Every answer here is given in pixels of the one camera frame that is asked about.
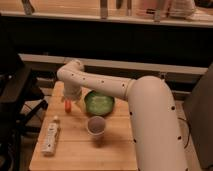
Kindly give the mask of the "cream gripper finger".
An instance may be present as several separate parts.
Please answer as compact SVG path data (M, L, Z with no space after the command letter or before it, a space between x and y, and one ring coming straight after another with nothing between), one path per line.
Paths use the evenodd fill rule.
M84 101L83 99L79 99L75 102L76 106L81 110L83 111L84 110Z

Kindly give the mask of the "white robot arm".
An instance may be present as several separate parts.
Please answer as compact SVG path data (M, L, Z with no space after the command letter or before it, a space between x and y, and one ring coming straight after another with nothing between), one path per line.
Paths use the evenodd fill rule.
M138 171L189 171L173 94L164 80L137 80L84 71L74 59L60 67L66 99L78 100L84 87L128 103Z

